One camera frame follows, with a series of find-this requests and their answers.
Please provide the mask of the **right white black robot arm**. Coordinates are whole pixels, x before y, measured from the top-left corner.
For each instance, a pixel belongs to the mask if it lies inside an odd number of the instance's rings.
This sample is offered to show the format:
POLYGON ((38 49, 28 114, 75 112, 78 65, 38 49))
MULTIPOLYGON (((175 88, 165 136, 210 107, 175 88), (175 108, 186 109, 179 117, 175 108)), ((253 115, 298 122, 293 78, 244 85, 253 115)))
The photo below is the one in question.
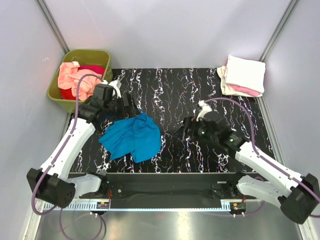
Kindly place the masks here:
POLYGON ((173 134, 181 141, 203 142, 249 166, 265 180, 236 173, 227 185, 228 195, 258 198, 278 207, 291 221, 304 224, 320 203, 320 186, 312 174, 303 176, 280 164, 252 141, 232 130, 221 117, 186 117, 173 134))

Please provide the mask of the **blue t shirt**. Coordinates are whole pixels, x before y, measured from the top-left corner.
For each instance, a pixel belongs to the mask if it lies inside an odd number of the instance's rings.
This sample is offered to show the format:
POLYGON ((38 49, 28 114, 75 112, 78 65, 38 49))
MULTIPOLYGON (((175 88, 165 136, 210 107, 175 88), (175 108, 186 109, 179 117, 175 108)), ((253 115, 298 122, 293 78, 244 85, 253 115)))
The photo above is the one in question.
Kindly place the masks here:
POLYGON ((162 145, 159 127, 143 112, 115 121, 105 130, 99 143, 110 152, 111 160, 131 154, 135 163, 155 157, 162 145))

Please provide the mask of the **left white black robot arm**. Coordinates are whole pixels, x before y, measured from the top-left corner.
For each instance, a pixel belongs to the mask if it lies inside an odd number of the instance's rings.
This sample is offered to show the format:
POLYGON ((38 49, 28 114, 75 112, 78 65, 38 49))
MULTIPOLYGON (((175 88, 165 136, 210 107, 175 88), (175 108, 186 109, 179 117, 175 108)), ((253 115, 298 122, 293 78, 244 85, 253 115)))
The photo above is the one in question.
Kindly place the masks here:
POLYGON ((108 193, 108 185, 102 175, 87 173, 69 178, 69 173, 80 150, 102 122, 139 115, 130 93, 120 87, 118 80, 103 81, 95 86, 92 96, 83 103, 76 103, 74 118, 56 149, 39 169, 31 168, 27 173, 33 199, 64 209, 74 198, 82 195, 92 193, 103 198, 108 193))

